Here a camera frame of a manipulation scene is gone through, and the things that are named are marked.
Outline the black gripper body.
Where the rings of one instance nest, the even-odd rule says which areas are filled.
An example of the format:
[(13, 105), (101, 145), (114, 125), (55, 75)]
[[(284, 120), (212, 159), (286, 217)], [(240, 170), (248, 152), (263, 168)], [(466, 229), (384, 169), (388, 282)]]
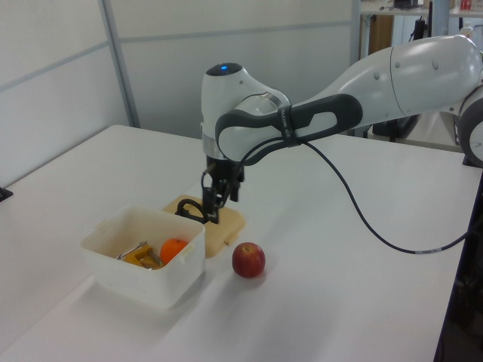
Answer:
[(208, 174), (212, 180), (230, 181), (232, 178), (239, 182), (245, 181), (245, 168), (239, 163), (227, 160), (218, 159), (207, 156)]

